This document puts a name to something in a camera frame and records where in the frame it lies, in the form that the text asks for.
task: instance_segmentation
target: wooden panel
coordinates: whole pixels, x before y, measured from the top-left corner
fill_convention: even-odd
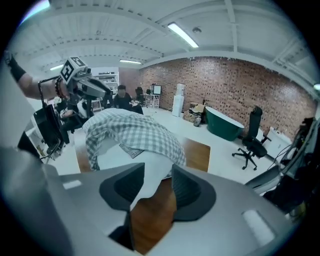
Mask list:
[[[186,165],[207,172],[210,147],[177,134],[175,136],[184,148]],[[89,172],[86,136],[82,129],[74,132],[74,145],[80,171]],[[135,249],[141,254],[150,251],[172,226],[177,204],[171,182],[171,178],[163,180],[155,194],[140,199],[130,213]]]

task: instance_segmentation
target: ceiling light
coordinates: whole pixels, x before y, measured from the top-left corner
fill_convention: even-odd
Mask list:
[[[191,39],[190,36],[187,35],[186,32],[184,32],[180,27],[178,27],[177,24],[171,23],[168,25],[168,28],[172,31],[176,32],[180,37],[182,37],[189,45],[191,45],[193,48],[199,47],[195,41]]]
[[[123,59],[120,59],[120,62],[125,62],[125,63],[134,63],[134,64],[141,64],[141,62],[139,62],[139,61],[123,60]]]
[[[32,15],[37,14],[38,12],[41,12],[44,9],[47,9],[50,7],[49,0],[40,0],[38,3],[36,3],[23,17],[21,23],[23,23],[26,19],[30,18]]]
[[[64,66],[63,64],[61,64],[59,66],[54,66],[54,67],[50,68],[50,70],[57,70],[57,69],[62,68],[63,66]]]

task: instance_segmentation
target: white ceiling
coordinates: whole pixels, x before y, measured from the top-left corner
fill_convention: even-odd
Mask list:
[[[199,48],[170,31],[171,22]],[[194,27],[202,32],[193,33]],[[275,70],[315,98],[313,84],[320,82],[303,38],[270,0],[52,0],[18,28],[9,48],[24,68],[47,76],[69,56],[82,57],[92,68],[218,56]]]

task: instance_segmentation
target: brick wall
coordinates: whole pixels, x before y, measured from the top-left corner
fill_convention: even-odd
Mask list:
[[[140,71],[134,68],[119,67],[119,84],[125,85],[126,92],[136,97],[136,89],[140,86]]]
[[[137,82],[130,81],[130,84],[142,82],[144,92],[152,83],[162,85],[160,106],[163,108],[172,107],[179,83],[185,84],[184,110],[190,102],[202,103],[205,99],[210,107],[242,123],[246,129],[249,114],[257,105],[263,110],[260,127],[266,134],[272,126],[293,138],[303,119],[316,113],[317,103],[300,86],[248,61],[184,58],[142,68],[138,72]]]

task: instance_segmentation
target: water cooler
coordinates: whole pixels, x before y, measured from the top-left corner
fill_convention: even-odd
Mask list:
[[[184,105],[184,91],[185,85],[178,83],[176,86],[176,93],[173,98],[173,107],[172,107],[172,115],[175,117],[179,117],[182,111],[182,107]]]

